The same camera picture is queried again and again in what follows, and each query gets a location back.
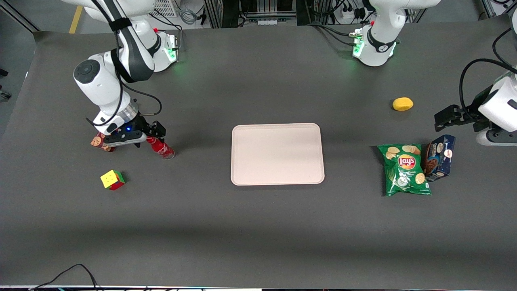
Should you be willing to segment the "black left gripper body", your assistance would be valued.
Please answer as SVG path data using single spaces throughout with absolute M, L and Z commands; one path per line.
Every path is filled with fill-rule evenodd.
M 473 131 L 487 129 L 487 118 L 478 111 L 478 107 L 467 106 L 463 108 L 463 120 L 467 124 L 473 124 Z

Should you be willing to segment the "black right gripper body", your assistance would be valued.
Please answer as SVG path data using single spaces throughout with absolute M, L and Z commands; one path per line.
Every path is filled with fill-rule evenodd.
M 143 116 L 136 116 L 134 118 L 134 131 L 141 131 L 145 135 L 157 137 L 155 130 Z

